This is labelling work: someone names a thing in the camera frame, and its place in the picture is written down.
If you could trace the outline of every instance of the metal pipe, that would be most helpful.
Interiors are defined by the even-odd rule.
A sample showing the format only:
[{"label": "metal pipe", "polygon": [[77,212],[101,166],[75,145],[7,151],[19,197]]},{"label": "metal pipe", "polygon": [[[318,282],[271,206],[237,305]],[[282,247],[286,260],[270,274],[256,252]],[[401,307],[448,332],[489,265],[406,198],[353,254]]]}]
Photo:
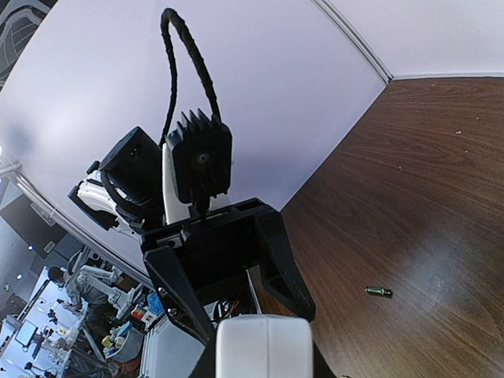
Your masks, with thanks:
[{"label": "metal pipe", "polygon": [[94,354],[96,354],[98,360],[100,360],[101,362],[105,362],[105,358],[103,357],[100,348],[98,348],[98,345],[96,345],[95,339],[93,339],[93,336],[89,332],[89,329],[87,329],[86,325],[82,327],[82,331],[84,332],[84,335],[86,336],[86,339],[89,342],[89,345],[91,346],[91,349],[93,350]]},{"label": "metal pipe", "polygon": [[375,70],[378,77],[387,85],[394,77],[354,26],[329,0],[312,0],[312,2],[348,38],[350,43]]},{"label": "metal pipe", "polygon": [[19,168],[21,168],[21,163],[19,161],[14,161],[12,163],[6,161],[0,166],[0,179],[16,172]]}]

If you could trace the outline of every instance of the black cable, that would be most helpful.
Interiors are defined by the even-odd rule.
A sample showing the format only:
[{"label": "black cable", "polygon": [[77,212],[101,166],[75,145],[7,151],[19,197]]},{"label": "black cable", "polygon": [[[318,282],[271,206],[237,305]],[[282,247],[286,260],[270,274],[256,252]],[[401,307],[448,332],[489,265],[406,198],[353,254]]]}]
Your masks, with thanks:
[{"label": "black cable", "polygon": [[[225,311],[224,308],[222,308],[222,303],[223,302],[228,302],[226,299],[221,299],[219,302],[215,304],[215,308],[213,309],[213,319],[211,320],[213,323],[220,323],[223,319],[225,319],[229,315],[229,311],[231,310],[232,304],[228,302],[228,311]],[[222,316],[217,317],[217,310],[218,309],[222,310]]]},{"label": "black cable", "polygon": [[172,23],[173,27],[179,34],[180,40],[185,45],[189,56],[193,64],[195,65],[196,72],[198,73],[199,79],[202,81],[203,89],[205,90],[206,97],[209,100],[210,108],[212,109],[213,117],[218,120],[221,119],[221,112],[219,110],[219,105],[217,104],[217,95],[213,89],[213,82],[210,78],[208,69],[206,69],[205,61],[201,53],[199,52],[196,42],[191,36],[189,29],[187,28],[185,21],[179,16],[179,14],[171,8],[165,9],[161,15],[161,35],[165,42],[166,53],[168,55],[168,61],[170,65],[170,72],[172,75],[172,93],[170,96],[170,104],[168,109],[168,114],[166,116],[165,126],[163,127],[163,133],[161,136],[161,141],[159,145],[161,146],[165,141],[165,137],[170,129],[170,124],[172,123],[173,113],[175,111],[176,104],[176,91],[177,91],[177,71],[176,71],[176,61],[175,54],[173,52],[172,39],[169,34],[169,24]]},{"label": "black cable", "polygon": [[221,303],[222,303],[223,299],[220,299],[218,300],[216,303],[215,303],[215,306],[213,307],[213,311],[212,311],[212,318],[213,319],[216,319],[217,318],[217,314],[218,314],[218,310],[221,306]]},{"label": "black cable", "polygon": [[176,104],[176,91],[177,91],[177,71],[176,71],[176,62],[175,62],[175,53],[173,51],[173,43],[172,38],[169,33],[169,18],[164,18],[166,10],[161,15],[161,36],[163,37],[163,41],[165,42],[166,54],[168,55],[168,62],[170,66],[170,75],[172,77],[172,87],[170,89],[170,105],[168,107],[168,114],[166,115],[165,126],[163,127],[163,133],[161,135],[161,141],[159,142],[159,146],[165,142],[165,136],[168,134],[170,129],[170,124],[172,124],[173,113],[175,113],[175,104]]}]

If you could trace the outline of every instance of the white wall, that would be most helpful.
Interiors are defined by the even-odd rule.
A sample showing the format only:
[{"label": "white wall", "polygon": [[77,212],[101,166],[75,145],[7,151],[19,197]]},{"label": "white wall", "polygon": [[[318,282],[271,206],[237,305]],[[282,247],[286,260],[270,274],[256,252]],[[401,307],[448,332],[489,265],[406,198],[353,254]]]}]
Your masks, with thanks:
[{"label": "white wall", "polygon": [[325,1],[396,77],[504,75],[502,0]]},{"label": "white wall", "polygon": [[[28,250],[27,243],[0,217],[0,307],[3,307],[12,293],[22,299],[27,298],[26,290],[32,291],[35,282],[30,266],[36,252]],[[10,284],[10,290],[4,291],[3,285]]]},{"label": "white wall", "polygon": [[[0,145],[49,200],[132,264],[135,242],[104,232],[67,194],[132,127],[156,141],[169,102],[161,11],[186,19],[234,137],[233,201],[283,207],[384,84],[307,0],[61,0],[0,94]],[[209,107],[174,37],[180,112]]]}]

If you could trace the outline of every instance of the small green object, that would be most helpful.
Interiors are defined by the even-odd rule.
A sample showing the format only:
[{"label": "small green object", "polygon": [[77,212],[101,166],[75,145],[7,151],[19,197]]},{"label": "small green object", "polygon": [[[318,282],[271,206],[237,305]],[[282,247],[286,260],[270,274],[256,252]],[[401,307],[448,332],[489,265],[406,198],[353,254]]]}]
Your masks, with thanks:
[{"label": "small green object", "polygon": [[386,289],[385,287],[375,287],[375,286],[366,286],[365,292],[369,295],[376,295],[379,297],[392,298],[392,290]]}]

